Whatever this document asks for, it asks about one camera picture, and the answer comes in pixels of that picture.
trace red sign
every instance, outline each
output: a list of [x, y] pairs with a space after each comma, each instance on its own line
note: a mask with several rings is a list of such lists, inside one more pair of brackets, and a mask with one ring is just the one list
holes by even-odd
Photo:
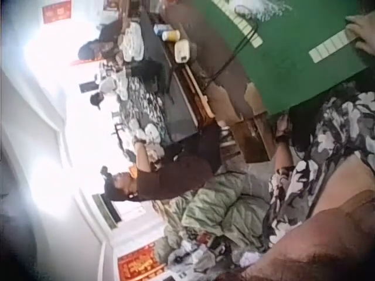
[[159, 264], [154, 257], [154, 246], [149, 244], [118, 259], [121, 281], [151, 280], [165, 272], [165, 265]]
[[71, 1], [64, 1], [42, 8], [44, 24], [71, 18]]

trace black wire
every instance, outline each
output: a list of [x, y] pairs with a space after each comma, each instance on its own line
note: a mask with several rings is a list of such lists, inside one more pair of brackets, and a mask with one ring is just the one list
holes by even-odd
[[[251, 11], [246, 6], [243, 6], [243, 5], [237, 5], [237, 6], [241, 6], [242, 8], [247, 9], [249, 11], [249, 14], [251, 14]], [[229, 66], [229, 64], [232, 63], [232, 61], [236, 58], [236, 56], [247, 46], [247, 44], [253, 39], [253, 37], [257, 33], [258, 27], [259, 27], [258, 22], [256, 20], [251, 19], [251, 18], [244, 18], [244, 19], [247, 20], [247, 22], [249, 22], [249, 23], [251, 22], [252, 24], [250, 24], [250, 25], [253, 28], [237, 44], [237, 46], [233, 50], [233, 54], [223, 64], [223, 66], [221, 66], [219, 68], [219, 70], [217, 72], [215, 72], [211, 77], [207, 78], [208, 82], [204, 86], [202, 92], [205, 92], [208, 89], [209, 85], [212, 82], [214, 82], [224, 72], [224, 70]]]

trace camouflage pants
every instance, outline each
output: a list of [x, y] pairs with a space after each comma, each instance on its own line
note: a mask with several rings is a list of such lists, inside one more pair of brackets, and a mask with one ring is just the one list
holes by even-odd
[[318, 121], [304, 158], [270, 180], [272, 199], [263, 223], [269, 247], [311, 216], [325, 183], [349, 156], [356, 155], [374, 172], [375, 93], [332, 98]]

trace black cap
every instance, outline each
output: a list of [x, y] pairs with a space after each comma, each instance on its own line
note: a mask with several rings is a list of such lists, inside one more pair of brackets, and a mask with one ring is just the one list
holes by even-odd
[[100, 104], [103, 101], [99, 92], [92, 94], [90, 97], [90, 103], [100, 110]]
[[104, 196], [113, 202], [141, 202], [141, 198], [138, 195], [128, 196], [121, 189], [117, 189], [114, 184], [114, 178], [111, 173], [108, 172], [108, 168], [103, 166], [100, 170], [100, 174], [104, 178]]

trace black shirt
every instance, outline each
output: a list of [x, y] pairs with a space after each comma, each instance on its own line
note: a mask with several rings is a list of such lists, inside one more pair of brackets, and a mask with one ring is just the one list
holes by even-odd
[[104, 25], [100, 31], [98, 40], [100, 42], [113, 42], [117, 44], [117, 39], [121, 33], [122, 20], [118, 19], [107, 25]]

